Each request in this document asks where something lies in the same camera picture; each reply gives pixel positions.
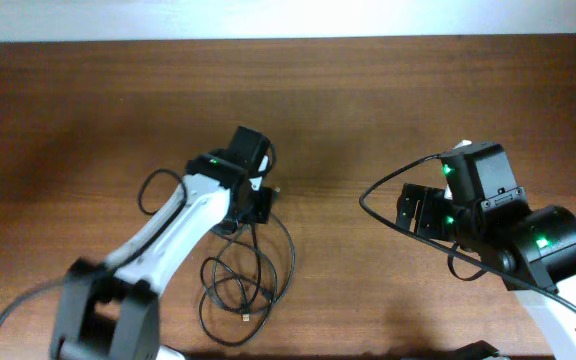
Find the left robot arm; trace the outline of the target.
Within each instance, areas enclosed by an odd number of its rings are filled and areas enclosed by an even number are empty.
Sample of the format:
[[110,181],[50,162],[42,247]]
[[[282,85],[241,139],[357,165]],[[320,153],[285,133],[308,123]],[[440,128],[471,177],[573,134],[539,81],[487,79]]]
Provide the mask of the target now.
[[262,133],[240,126],[229,145],[189,161],[169,200],[103,261],[74,262],[49,346],[52,359],[180,359],[160,341],[160,299],[196,244],[269,216],[263,178],[276,153]]

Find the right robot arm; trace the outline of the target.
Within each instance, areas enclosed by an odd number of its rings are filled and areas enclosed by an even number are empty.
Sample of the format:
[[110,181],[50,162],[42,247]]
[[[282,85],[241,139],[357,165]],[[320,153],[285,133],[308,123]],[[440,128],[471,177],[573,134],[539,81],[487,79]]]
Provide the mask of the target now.
[[478,255],[478,273],[499,274],[553,355],[576,359],[576,216],[531,209],[500,144],[463,141],[437,158],[446,187],[404,184],[397,229]]

